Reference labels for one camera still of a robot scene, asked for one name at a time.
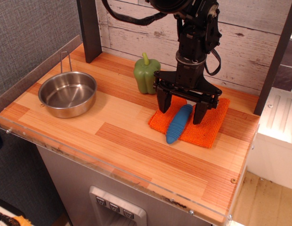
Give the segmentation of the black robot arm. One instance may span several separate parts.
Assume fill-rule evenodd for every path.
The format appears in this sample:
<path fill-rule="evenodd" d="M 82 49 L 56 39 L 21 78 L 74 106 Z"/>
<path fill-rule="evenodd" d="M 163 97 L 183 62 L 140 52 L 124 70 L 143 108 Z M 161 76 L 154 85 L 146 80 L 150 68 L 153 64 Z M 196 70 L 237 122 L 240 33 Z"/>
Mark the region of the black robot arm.
<path fill-rule="evenodd" d="M 218 61 L 215 47 L 220 44 L 218 2 L 215 0 L 152 0 L 150 4 L 161 13 L 173 14 L 177 20 L 178 51 L 175 71 L 154 72 L 154 88 L 159 110 L 167 112 L 173 96 L 195 103 L 194 124 L 200 124 L 207 110 L 216 108 L 222 91 L 204 78 L 204 72 L 216 75 L 221 67 L 209 72 L 207 55 Z"/>

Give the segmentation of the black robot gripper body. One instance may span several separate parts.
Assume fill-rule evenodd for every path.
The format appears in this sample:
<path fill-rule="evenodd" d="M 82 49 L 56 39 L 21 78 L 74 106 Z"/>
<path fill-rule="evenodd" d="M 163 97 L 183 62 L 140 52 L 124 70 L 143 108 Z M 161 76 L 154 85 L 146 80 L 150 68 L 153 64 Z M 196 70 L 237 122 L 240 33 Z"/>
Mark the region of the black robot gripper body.
<path fill-rule="evenodd" d="M 204 78 L 207 54 L 201 53 L 197 59 L 189 59 L 179 52 L 176 53 L 176 71 L 154 72 L 154 88 L 169 91 L 172 96 L 178 96 L 192 102 L 207 102 L 208 109 L 217 108 L 222 91 L 210 84 Z"/>

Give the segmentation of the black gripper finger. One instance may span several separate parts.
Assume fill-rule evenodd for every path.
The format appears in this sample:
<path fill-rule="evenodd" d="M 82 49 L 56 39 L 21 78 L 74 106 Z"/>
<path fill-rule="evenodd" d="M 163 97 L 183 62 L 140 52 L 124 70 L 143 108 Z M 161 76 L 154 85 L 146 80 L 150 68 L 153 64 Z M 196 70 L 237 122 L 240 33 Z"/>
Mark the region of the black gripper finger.
<path fill-rule="evenodd" d="M 164 90 L 161 87 L 157 88 L 157 102 L 158 102 L 159 110 L 162 113 L 166 113 L 167 110 L 169 109 L 171 105 L 171 99 L 172 99 L 172 94 L 169 91 Z"/>
<path fill-rule="evenodd" d="M 200 124 L 208 110 L 208 103 L 207 102 L 197 102 L 195 105 L 195 113 L 193 118 L 193 124 L 197 125 Z"/>

